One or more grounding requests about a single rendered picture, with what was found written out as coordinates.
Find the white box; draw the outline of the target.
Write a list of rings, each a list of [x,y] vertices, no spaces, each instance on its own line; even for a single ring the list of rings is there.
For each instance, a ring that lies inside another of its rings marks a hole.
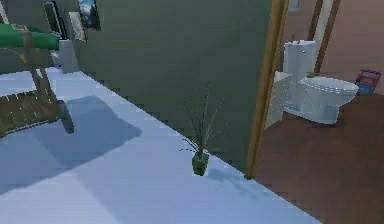
[[[287,96],[290,88],[291,75],[284,72],[275,72],[272,92],[269,101],[268,114],[265,123],[265,128],[268,129],[271,125],[282,119],[284,107],[287,101]]]

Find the pale framed picture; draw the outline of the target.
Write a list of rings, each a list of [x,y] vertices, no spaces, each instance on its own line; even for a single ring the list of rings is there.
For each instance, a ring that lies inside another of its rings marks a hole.
[[[86,42],[86,35],[79,12],[69,12],[69,19],[76,40]]]

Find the red and blue bin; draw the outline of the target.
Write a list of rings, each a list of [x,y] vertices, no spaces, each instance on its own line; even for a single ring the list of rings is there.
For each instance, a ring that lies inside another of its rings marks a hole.
[[[380,71],[361,69],[355,80],[355,84],[359,87],[358,93],[362,95],[372,95],[380,77]]]

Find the twig plant in green pot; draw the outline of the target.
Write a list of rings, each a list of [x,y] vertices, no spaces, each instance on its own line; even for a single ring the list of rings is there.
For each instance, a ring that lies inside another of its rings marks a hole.
[[[188,143],[191,146],[191,151],[194,151],[194,155],[192,157],[192,169],[195,175],[203,176],[206,172],[209,160],[209,154],[204,152],[204,147],[206,146],[211,133],[212,126],[215,121],[216,115],[221,108],[222,103],[225,98],[222,98],[216,107],[215,111],[208,118],[208,105],[209,105],[209,86],[206,86],[205,95],[204,95],[204,103],[203,103],[203,111],[198,116],[194,117],[192,115],[191,110],[188,107],[188,104],[184,102],[185,109],[189,116],[189,121],[192,124],[192,128],[194,130],[194,134],[196,137],[196,143],[193,143],[191,140],[187,138],[183,138],[183,141]]]

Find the blue framed picture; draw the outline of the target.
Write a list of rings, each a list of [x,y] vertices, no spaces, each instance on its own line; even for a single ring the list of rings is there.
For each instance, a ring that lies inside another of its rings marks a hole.
[[[92,30],[100,30],[96,0],[78,0],[83,25]]]

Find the white cabinet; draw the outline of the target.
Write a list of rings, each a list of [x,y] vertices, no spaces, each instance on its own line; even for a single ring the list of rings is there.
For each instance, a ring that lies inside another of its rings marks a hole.
[[[56,68],[60,68],[63,74],[79,71],[73,43],[70,39],[60,40],[59,49],[51,52],[51,58]]]

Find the white toilet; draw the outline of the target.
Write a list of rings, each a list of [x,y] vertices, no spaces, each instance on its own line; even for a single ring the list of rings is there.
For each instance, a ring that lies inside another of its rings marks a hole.
[[[283,72],[291,75],[284,111],[320,124],[335,124],[341,106],[348,104],[359,87],[351,82],[314,76],[315,41],[284,44]]]

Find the wooden chair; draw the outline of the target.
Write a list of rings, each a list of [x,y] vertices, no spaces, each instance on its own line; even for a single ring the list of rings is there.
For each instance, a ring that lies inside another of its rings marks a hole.
[[[27,65],[35,89],[0,96],[0,138],[34,126],[61,121],[65,131],[72,134],[75,126],[66,103],[58,100],[51,88],[40,49],[26,43],[24,54],[16,52]]]

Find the dark framed picture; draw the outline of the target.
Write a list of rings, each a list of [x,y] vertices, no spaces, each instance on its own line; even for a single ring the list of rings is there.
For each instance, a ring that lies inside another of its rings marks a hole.
[[[67,38],[63,20],[59,15],[55,1],[45,1],[43,3],[44,12],[49,24],[50,31],[58,37],[59,40]]]

